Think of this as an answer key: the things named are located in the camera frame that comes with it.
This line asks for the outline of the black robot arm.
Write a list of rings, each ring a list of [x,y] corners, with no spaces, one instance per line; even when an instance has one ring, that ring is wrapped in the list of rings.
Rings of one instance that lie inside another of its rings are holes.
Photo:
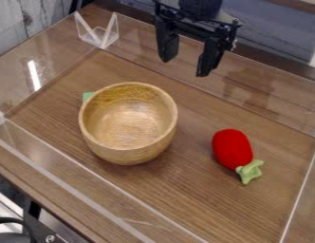
[[[168,63],[180,52],[180,36],[204,43],[197,77],[205,77],[220,65],[224,53],[236,47],[240,20],[223,11],[223,0],[153,0],[157,53]]]

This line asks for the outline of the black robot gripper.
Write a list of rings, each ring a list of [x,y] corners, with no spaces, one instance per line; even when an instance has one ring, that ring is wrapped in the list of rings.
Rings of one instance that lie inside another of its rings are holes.
[[[235,49],[240,20],[223,10],[224,0],[153,1],[160,59],[168,63],[179,55],[180,34],[205,41],[196,76],[208,76],[217,68],[225,50]]]

